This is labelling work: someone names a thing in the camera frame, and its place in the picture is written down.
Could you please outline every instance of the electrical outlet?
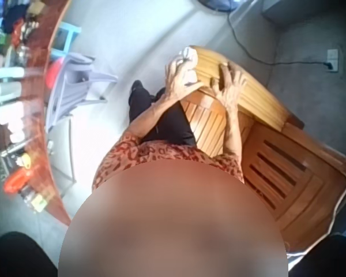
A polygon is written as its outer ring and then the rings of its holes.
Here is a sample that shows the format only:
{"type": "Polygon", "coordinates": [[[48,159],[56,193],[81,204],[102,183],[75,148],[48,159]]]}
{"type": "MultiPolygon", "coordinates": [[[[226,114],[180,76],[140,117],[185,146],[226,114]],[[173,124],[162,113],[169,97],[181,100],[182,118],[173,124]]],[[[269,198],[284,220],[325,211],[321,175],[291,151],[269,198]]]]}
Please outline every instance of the electrical outlet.
{"type": "Polygon", "coordinates": [[[327,59],[339,59],[339,50],[338,49],[327,50],[327,59]]]}
{"type": "Polygon", "coordinates": [[[327,62],[329,62],[332,65],[332,68],[328,69],[328,72],[339,71],[339,50],[338,49],[329,49],[327,51],[327,62]]]}

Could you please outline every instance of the wooden table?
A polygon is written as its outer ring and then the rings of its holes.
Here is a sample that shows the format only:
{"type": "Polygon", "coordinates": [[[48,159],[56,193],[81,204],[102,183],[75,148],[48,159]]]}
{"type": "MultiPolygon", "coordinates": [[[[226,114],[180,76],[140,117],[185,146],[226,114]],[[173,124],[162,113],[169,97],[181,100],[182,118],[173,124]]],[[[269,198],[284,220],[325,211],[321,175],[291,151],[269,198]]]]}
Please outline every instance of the wooden table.
{"type": "MultiPolygon", "coordinates": [[[[28,184],[40,193],[47,201],[46,210],[62,223],[69,225],[71,219],[67,214],[54,177],[51,172],[50,160],[47,154],[46,134],[44,132],[44,77],[50,60],[51,46],[58,26],[61,23],[70,0],[42,0],[47,5],[45,13],[38,17],[39,28],[34,30],[26,44],[30,48],[28,68],[37,68],[39,75],[24,78],[22,82],[22,97],[25,103],[24,132],[31,141],[25,151],[30,155],[33,178],[28,184]]],[[[0,125],[0,149],[8,146],[7,126],[0,125]]]]}

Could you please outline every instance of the varnished wood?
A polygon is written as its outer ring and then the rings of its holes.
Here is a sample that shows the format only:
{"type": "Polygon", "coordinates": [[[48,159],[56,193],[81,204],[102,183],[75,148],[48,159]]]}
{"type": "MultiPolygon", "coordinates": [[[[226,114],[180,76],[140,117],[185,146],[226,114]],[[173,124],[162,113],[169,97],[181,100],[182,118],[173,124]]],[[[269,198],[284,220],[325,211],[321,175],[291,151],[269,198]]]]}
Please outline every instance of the varnished wood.
{"type": "MultiPolygon", "coordinates": [[[[228,61],[213,51],[194,48],[198,78],[206,87],[182,105],[198,148],[215,156],[223,151],[226,121],[209,84],[211,77],[223,82],[219,64],[228,61]]],[[[274,216],[287,251],[306,253],[329,234],[340,203],[346,202],[346,157],[305,134],[302,121],[238,68],[248,80],[239,102],[245,183],[274,216]]]]}
{"type": "Polygon", "coordinates": [[[330,232],[346,177],[328,161],[257,122],[243,149],[242,169],[245,183],[276,219],[289,252],[306,252],[330,232]]]}
{"type": "Polygon", "coordinates": [[[310,136],[306,135],[305,132],[299,130],[293,125],[287,123],[282,134],[289,137],[294,142],[303,145],[306,149],[329,163],[336,170],[346,176],[346,156],[337,152],[330,147],[316,142],[310,136]]]}
{"type": "MultiPolygon", "coordinates": [[[[181,101],[191,129],[195,135],[197,146],[209,156],[223,152],[224,129],[227,123],[225,109],[213,96],[199,90],[181,101]]],[[[239,112],[239,123],[242,142],[251,132],[254,120],[243,112],[239,112]]]]}
{"type": "MultiPolygon", "coordinates": [[[[70,0],[43,0],[47,5],[46,13],[38,16],[39,27],[28,39],[29,60],[27,68],[36,70],[36,76],[21,80],[22,96],[26,117],[24,133],[30,142],[25,151],[32,161],[33,177],[28,184],[48,201],[46,210],[59,221],[69,225],[71,220],[67,214],[47,155],[46,134],[44,132],[44,77],[49,63],[52,42],[59,24],[70,5],[70,0]]],[[[0,125],[0,149],[5,149],[9,141],[7,125],[0,125]]]]}
{"type": "MultiPolygon", "coordinates": [[[[196,72],[198,79],[205,86],[210,87],[212,77],[219,80],[223,87],[223,78],[220,76],[220,64],[228,63],[228,59],[214,51],[192,46],[198,53],[198,65],[196,72]]],[[[263,122],[275,130],[281,131],[286,122],[295,122],[298,126],[302,122],[289,112],[269,91],[260,84],[252,75],[238,66],[247,77],[247,85],[240,96],[239,105],[248,111],[257,121],[263,122]]],[[[204,89],[205,93],[212,95],[210,89],[204,89]]]]}

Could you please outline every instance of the white cloth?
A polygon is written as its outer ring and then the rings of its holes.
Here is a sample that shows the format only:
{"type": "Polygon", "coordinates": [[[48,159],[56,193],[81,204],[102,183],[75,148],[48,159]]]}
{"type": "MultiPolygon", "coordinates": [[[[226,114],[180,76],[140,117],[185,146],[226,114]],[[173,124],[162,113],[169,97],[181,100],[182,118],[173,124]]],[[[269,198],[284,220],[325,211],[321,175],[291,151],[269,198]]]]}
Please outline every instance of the white cloth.
{"type": "Polygon", "coordinates": [[[184,81],[186,85],[197,83],[197,74],[194,70],[198,63],[198,55],[195,49],[191,47],[186,47],[182,51],[179,52],[178,57],[176,58],[177,66],[180,65],[183,61],[192,61],[192,66],[185,73],[184,81]]]}

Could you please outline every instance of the hand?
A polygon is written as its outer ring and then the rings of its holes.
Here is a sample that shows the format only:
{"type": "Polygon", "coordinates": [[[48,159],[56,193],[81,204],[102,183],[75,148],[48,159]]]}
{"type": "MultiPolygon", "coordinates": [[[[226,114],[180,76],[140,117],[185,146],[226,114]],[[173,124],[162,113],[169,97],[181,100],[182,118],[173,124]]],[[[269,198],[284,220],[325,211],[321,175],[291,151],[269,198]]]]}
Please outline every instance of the hand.
{"type": "Polygon", "coordinates": [[[188,86],[185,85],[185,74],[189,70],[192,70],[193,67],[191,61],[184,61],[177,66],[176,59],[166,67],[167,79],[165,97],[167,100],[175,103],[204,86],[202,82],[197,82],[188,86]]]}
{"type": "Polygon", "coordinates": [[[227,112],[237,112],[238,99],[247,84],[246,76],[240,70],[236,70],[236,65],[229,62],[227,65],[220,65],[224,76],[224,88],[219,90],[219,81],[212,78],[211,87],[216,99],[224,106],[227,112]]]}

